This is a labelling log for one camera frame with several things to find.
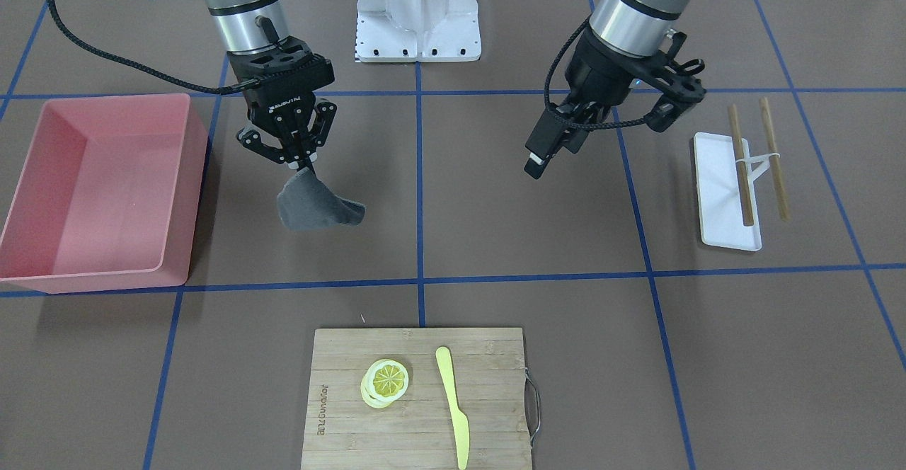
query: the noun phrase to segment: white plastic base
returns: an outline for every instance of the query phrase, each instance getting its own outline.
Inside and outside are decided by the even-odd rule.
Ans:
[[[382,11],[362,11],[359,0],[356,22],[355,59],[365,63],[411,63],[414,61],[476,61],[481,57],[478,4],[475,0],[395,0]],[[393,7],[403,8],[404,16],[391,15]],[[438,6],[447,8],[441,18]],[[451,8],[474,8],[454,11]],[[428,16],[437,19],[431,27]],[[406,21],[428,22],[422,30]]]
[[[745,227],[742,221],[733,139],[728,135],[698,132],[692,143],[699,191],[701,241],[706,245],[737,248],[739,251],[760,250],[761,225],[758,224],[758,206],[752,182],[748,188],[752,195],[755,225]],[[743,139],[742,143],[745,156],[750,156],[748,141]],[[747,164],[747,167],[751,173],[751,166]]]

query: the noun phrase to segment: wooden dowel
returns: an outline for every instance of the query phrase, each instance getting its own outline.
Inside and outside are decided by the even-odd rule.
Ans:
[[[739,130],[739,115],[735,103],[729,106],[730,128],[733,131],[733,154],[735,160],[745,158],[745,151],[742,147],[742,131]],[[739,201],[742,203],[742,224],[745,227],[755,225],[755,210],[752,207],[752,192],[748,186],[748,164],[744,161],[735,163],[737,166],[737,183],[739,185]]]
[[[777,138],[774,135],[774,120],[771,118],[771,106],[767,97],[761,99],[761,121],[764,123],[764,134],[767,136],[767,151],[777,153]],[[786,195],[784,170],[780,167],[780,157],[771,155],[771,176],[774,177],[774,193],[777,195],[777,209],[780,211],[780,220],[790,220],[789,197]]]

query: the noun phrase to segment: lemon slice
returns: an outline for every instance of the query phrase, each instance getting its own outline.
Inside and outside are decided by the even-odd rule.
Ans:
[[[372,408],[387,408],[408,388],[408,371],[395,360],[382,358],[362,377],[362,399]]]

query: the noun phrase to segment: knife blade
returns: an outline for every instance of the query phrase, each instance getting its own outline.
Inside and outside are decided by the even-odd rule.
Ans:
[[[459,470],[466,470],[469,463],[469,418],[459,409],[456,397],[456,379],[453,375],[453,357],[450,350],[443,345],[434,352],[437,358],[437,369],[444,382],[447,393],[447,405],[450,407],[450,419],[453,421],[453,438],[456,439],[456,461]]]

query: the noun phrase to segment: pink bin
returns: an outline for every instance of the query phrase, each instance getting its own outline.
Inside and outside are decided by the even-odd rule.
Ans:
[[[0,282],[47,293],[183,284],[206,144],[184,93],[45,103],[0,237]]]

